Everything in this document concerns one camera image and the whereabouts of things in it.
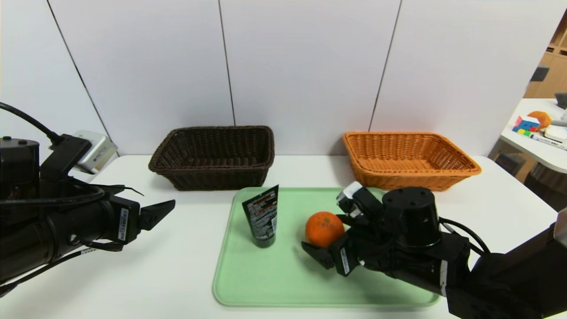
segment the wicker basket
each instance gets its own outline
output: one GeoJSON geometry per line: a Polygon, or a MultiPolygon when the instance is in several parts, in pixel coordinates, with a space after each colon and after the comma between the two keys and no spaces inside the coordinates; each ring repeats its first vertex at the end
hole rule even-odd
{"type": "Polygon", "coordinates": [[[350,132],[343,137],[360,184],[444,191],[481,169],[447,138],[418,132],[350,132]]]}
{"type": "Polygon", "coordinates": [[[191,127],[171,131],[149,169],[180,191],[238,190],[262,186],[273,161],[269,127],[191,127]]]}

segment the white table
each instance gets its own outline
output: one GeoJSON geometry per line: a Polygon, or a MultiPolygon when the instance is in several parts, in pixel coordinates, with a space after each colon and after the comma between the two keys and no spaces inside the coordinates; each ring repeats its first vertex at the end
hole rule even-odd
{"type": "MultiPolygon", "coordinates": [[[[512,131],[518,116],[526,116],[532,111],[544,111],[549,114],[553,120],[558,120],[563,112],[565,112],[565,110],[557,106],[556,99],[522,99],[508,121],[508,124],[502,131],[500,139],[530,155],[545,167],[560,173],[567,173],[566,150],[538,142],[512,131]]],[[[491,153],[489,157],[494,158],[500,147],[499,143],[497,143],[494,147],[493,153],[491,153]]]]}
{"type": "MultiPolygon", "coordinates": [[[[454,318],[445,298],[432,307],[397,311],[221,306],[211,288],[236,192],[178,192],[147,169],[149,159],[120,157],[94,183],[134,187],[145,197],[121,195],[142,205],[175,199],[175,210],[120,253],[96,251],[22,284],[0,299],[0,318],[454,318]]],[[[494,162],[474,159],[483,168],[480,175],[435,193],[441,216],[469,226],[495,252],[511,250],[556,220],[551,207],[494,162]]],[[[277,156],[265,185],[344,187],[353,180],[348,157],[277,156]]]]}

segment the marker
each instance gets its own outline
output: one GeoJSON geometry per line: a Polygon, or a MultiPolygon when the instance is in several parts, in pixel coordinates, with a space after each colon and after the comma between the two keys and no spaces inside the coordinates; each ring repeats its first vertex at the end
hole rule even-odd
{"type": "Polygon", "coordinates": [[[551,140],[550,138],[546,138],[546,137],[539,136],[539,135],[536,135],[536,134],[530,135],[530,138],[532,138],[532,139],[534,139],[534,140],[536,140],[536,141],[540,141],[540,142],[546,143],[546,144],[548,144],[548,145],[555,146],[555,147],[560,148],[560,149],[562,149],[562,150],[567,150],[567,145],[564,145],[564,144],[562,144],[562,143],[559,143],[559,142],[556,142],[556,141],[554,141],[554,140],[551,140]]]}

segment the orange wicker basket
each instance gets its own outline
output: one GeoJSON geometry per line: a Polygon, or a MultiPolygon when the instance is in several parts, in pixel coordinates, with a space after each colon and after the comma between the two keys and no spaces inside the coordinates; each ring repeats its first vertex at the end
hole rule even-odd
{"type": "Polygon", "coordinates": [[[343,141],[360,184],[444,191],[480,166],[444,136],[421,132],[349,132],[343,141]]]}

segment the orange ball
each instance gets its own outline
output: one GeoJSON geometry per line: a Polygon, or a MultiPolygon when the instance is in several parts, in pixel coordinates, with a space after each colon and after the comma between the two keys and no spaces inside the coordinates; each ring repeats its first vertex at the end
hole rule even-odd
{"type": "Polygon", "coordinates": [[[329,247],[344,233],[342,221],[330,212],[314,213],[305,224],[307,242],[321,247],[329,247]]]}
{"type": "Polygon", "coordinates": [[[545,112],[541,111],[534,111],[528,114],[530,117],[535,117],[539,120],[539,127],[538,129],[546,128],[551,125],[551,117],[545,112]]]}

